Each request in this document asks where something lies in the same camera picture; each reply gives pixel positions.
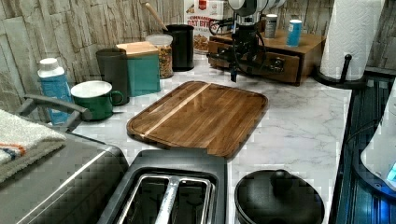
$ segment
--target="towel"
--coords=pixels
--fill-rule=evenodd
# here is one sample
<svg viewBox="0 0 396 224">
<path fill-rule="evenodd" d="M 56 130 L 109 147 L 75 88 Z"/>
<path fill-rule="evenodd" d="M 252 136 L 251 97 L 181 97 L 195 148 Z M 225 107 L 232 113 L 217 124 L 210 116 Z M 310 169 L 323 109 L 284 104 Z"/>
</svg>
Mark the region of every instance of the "towel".
<svg viewBox="0 0 396 224">
<path fill-rule="evenodd" d="M 66 137 L 0 109 L 0 183 L 51 151 Z"/>
</svg>

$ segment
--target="countertop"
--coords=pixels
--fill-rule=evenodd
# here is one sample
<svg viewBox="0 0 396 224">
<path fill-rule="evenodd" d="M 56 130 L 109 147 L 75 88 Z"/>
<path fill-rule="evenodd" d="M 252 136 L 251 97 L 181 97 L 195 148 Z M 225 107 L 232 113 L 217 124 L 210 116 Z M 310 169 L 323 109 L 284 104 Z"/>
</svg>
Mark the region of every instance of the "countertop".
<svg viewBox="0 0 396 224">
<path fill-rule="evenodd" d="M 213 67 L 205 55 L 194 55 L 194 69 L 161 79 L 161 91 L 131 97 L 116 106 L 114 115 L 100 122 L 82 122 L 74 133 L 122 149 L 131 164 L 143 149 L 158 149 L 128 136 L 126 123 L 166 93 L 187 81 L 200 80 L 264 94 L 269 108 L 237 155 L 228 160 L 227 223 L 235 218 L 234 188 L 245 175 L 258 170 L 285 169 L 313 186 L 325 205 L 328 223 L 341 154 L 351 91 L 339 90 L 309 78 L 300 87 L 262 77 L 237 77 Z"/>
</svg>

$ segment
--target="lid knob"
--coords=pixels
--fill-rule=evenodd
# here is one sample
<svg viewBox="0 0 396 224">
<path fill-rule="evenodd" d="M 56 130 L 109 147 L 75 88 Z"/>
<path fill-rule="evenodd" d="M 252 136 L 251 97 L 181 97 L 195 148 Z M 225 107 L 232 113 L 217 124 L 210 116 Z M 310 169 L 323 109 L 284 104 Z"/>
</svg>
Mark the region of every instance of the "lid knob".
<svg viewBox="0 0 396 224">
<path fill-rule="evenodd" d="M 275 195 L 285 194 L 293 184 L 291 174 L 285 170 L 276 170 L 270 179 Z"/>
</svg>

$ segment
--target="green mug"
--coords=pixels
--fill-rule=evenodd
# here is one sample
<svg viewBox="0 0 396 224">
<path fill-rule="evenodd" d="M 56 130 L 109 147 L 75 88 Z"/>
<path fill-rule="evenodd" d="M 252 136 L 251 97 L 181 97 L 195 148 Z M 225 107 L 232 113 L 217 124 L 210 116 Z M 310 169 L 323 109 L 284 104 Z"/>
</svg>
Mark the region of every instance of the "green mug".
<svg viewBox="0 0 396 224">
<path fill-rule="evenodd" d="M 104 81 L 86 81 L 72 88 L 71 93 L 76 105 L 89 109 L 92 120 L 107 119 L 113 115 L 113 105 L 120 105 L 123 95 L 120 91 L 112 91 L 112 86 Z M 119 100 L 113 102 L 113 95 Z"/>
</svg>

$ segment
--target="cereal box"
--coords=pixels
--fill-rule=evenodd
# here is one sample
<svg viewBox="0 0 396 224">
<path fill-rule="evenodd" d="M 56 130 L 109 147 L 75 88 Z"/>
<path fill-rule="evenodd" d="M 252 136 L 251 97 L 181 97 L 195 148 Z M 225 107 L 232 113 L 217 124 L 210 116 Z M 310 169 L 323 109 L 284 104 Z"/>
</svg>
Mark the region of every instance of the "cereal box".
<svg viewBox="0 0 396 224">
<path fill-rule="evenodd" d="M 209 31 L 210 19 L 224 20 L 231 16 L 228 1 L 184 0 L 184 22 L 194 27 L 194 52 L 207 53 L 212 35 Z"/>
</svg>

